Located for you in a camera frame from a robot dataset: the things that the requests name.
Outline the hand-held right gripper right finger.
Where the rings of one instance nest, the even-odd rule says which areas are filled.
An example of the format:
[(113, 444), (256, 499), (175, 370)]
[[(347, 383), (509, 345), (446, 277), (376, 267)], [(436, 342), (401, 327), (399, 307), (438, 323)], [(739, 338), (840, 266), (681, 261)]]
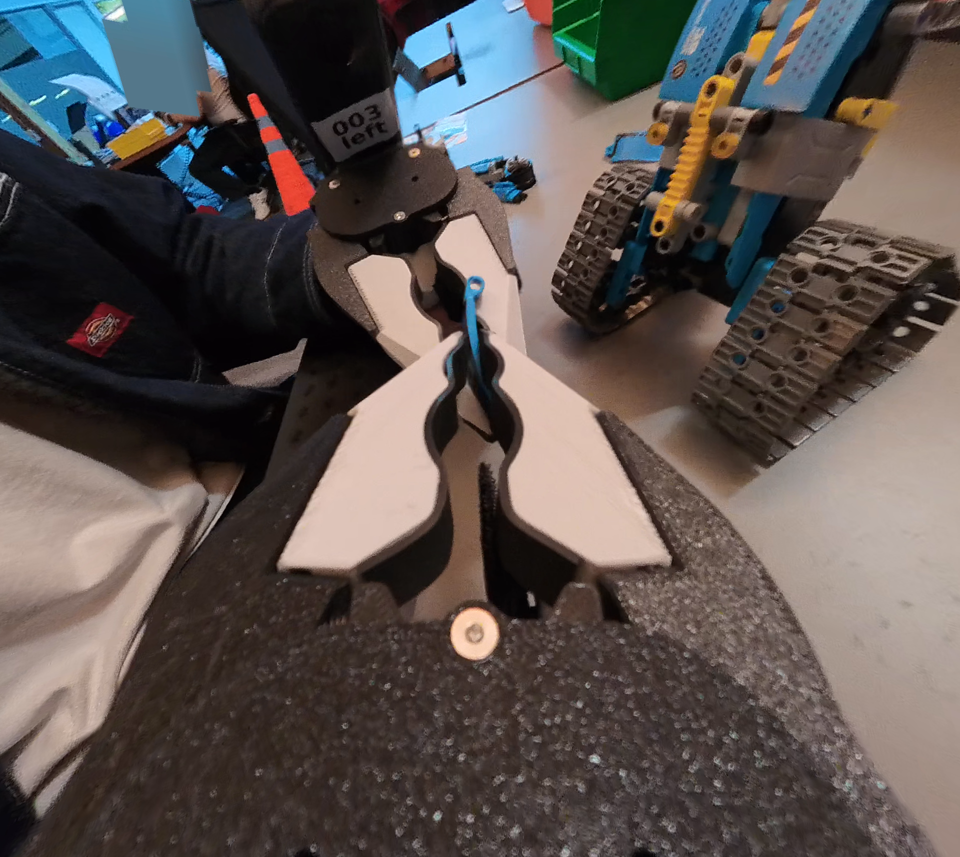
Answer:
[(506, 448), (497, 537), (510, 573), (612, 573), (671, 554), (587, 399), (503, 339), (484, 341)]

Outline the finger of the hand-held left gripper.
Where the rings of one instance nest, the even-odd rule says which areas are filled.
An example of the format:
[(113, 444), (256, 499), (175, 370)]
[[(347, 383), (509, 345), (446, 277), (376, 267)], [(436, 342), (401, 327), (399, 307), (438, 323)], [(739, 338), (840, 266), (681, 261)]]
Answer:
[(448, 283), (462, 303), (467, 281), (485, 287), (476, 304), (478, 320), (515, 349), (526, 349), (519, 279), (501, 260), (480, 221), (451, 221), (436, 239), (438, 281)]
[(348, 266), (349, 277), (372, 318), (378, 345), (398, 365), (414, 365), (425, 357), (449, 358), (457, 343), (444, 338), (437, 320), (426, 313), (418, 296), (411, 263), (400, 255), (367, 255)]

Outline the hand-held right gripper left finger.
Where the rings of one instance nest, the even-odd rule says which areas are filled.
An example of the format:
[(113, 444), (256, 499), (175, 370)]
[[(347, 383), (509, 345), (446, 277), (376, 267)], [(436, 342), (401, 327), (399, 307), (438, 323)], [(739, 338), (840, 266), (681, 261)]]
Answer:
[(461, 390), (462, 337), (451, 335), (356, 405), (278, 570), (356, 578), (436, 531)]

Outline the thin blue beam piece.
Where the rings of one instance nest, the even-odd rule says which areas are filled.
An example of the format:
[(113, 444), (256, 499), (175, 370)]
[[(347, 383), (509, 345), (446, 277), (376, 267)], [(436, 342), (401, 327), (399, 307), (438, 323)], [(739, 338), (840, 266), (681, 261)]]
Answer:
[(479, 319), (478, 304), (485, 287), (483, 277), (471, 275), (466, 279), (463, 288), (465, 380), (486, 413), (506, 413), (506, 395), (501, 385), (506, 359), (498, 348), (494, 347), (491, 332)]

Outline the blue tracked toy robot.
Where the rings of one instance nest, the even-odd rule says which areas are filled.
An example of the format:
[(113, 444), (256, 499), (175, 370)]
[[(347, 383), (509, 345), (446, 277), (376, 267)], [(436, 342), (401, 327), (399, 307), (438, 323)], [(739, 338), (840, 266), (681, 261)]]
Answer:
[(693, 403), (773, 466), (915, 359), (958, 307), (934, 242), (822, 219), (896, 112), (919, 39), (958, 0), (697, 0), (649, 151), (586, 193), (552, 277), (592, 334), (695, 291), (727, 309)]

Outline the person's left forearm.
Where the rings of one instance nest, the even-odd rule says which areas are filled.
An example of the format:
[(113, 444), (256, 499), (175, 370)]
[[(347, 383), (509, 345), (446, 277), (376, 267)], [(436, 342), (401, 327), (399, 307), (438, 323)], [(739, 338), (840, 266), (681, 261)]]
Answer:
[(319, 284), (309, 215), (236, 220), (189, 209), (169, 183), (144, 178), (131, 221), (136, 274), (218, 369), (317, 338), (340, 347), (361, 328)]

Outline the small blue brick piece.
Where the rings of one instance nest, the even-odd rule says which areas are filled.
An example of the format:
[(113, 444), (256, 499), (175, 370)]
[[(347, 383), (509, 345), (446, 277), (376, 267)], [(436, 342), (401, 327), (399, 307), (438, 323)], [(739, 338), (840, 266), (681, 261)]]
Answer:
[(469, 170), (501, 203), (522, 203), (537, 183), (532, 161), (521, 156), (486, 158), (470, 164)]

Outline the black dimpled mat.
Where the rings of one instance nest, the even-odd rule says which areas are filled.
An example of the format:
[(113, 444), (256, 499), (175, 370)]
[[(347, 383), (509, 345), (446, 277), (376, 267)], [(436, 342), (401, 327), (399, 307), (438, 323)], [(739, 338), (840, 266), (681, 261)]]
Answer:
[(263, 481), (274, 478), (285, 462), (332, 417), (342, 415), (359, 399), (366, 357), (359, 346), (325, 350), (308, 341)]

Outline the orange cone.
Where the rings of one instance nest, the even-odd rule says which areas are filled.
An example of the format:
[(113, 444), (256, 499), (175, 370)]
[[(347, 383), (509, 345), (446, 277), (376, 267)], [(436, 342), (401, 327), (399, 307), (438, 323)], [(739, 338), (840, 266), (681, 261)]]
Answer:
[(259, 95), (249, 93), (246, 101), (256, 121), (284, 211), (289, 216), (310, 211), (315, 190), (301, 164), (283, 139), (282, 132)]

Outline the small blue plate piece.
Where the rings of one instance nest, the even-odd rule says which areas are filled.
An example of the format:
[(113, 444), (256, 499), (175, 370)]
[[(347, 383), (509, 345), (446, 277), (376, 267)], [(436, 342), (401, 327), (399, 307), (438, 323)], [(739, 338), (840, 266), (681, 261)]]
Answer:
[(634, 131), (617, 134), (606, 147), (604, 157), (611, 164), (652, 163), (658, 164), (664, 148), (650, 143), (647, 131)]

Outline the person's white shirt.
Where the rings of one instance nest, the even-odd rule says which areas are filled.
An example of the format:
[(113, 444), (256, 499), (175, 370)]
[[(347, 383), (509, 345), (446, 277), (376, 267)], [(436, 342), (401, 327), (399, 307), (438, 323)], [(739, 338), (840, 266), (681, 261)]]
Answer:
[(2, 776), (39, 814), (105, 722), (168, 572), (242, 474), (135, 423), (6, 401)]

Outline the person's denim jacket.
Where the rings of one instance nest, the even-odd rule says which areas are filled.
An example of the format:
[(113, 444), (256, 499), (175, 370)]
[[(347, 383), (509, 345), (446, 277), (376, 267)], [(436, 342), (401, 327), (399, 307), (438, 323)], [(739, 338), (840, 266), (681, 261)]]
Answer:
[(225, 450), (270, 419), (270, 395), (231, 385), (130, 262), (138, 179), (150, 177), (75, 165), (7, 132), (1, 163), (3, 384)]

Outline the grey metal bracket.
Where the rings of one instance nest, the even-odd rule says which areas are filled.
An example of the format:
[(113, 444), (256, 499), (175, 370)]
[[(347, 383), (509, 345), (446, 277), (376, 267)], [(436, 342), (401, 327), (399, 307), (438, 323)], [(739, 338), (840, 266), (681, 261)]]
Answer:
[(448, 53), (423, 66), (413, 61), (403, 48), (399, 47), (396, 50), (392, 60), (394, 78), (405, 82), (416, 95), (448, 80), (455, 80), (457, 86), (464, 86), (467, 83), (466, 72), (450, 21), (445, 23), (444, 30)]

